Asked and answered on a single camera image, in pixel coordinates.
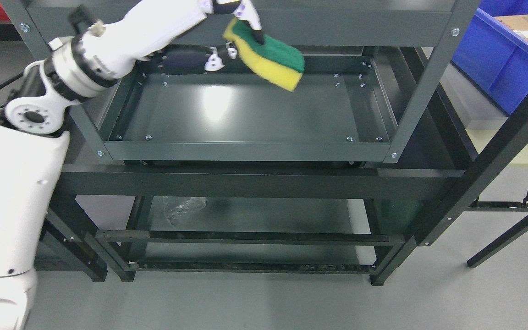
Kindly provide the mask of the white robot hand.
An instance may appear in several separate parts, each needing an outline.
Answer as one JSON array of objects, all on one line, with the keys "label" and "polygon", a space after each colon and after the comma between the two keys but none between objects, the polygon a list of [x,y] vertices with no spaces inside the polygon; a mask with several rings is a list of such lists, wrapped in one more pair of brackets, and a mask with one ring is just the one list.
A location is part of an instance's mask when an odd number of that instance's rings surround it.
[{"label": "white robot hand", "polygon": [[[251,0],[214,0],[214,14],[226,13],[247,24],[256,42],[265,44],[260,17]],[[122,20],[103,25],[100,36],[86,32],[82,36],[83,55],[94,72],[119,79],[130,73],[137,60],[165,48],[206,17],[196,0],[142,0]],[[239,54],[234,42],[210,50],[206,72],[220,71]]]}]

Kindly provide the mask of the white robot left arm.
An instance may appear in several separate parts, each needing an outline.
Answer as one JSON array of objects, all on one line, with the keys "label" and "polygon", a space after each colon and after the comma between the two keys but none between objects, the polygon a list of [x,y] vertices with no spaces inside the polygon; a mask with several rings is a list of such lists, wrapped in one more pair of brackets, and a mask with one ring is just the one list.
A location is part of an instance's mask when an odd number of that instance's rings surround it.
[{"label": "white robot left arm", "polygon": [[48,58],[11,78],[22,85],[0,106],[0,330],[24,329],[34,305],[38,242],[71,139],[66,109],[114,86],[209,14],[227,13],[264,43],[250,0],[142,0],[110,24],[80,5],[69,21],[83,31],[52,40]]}]

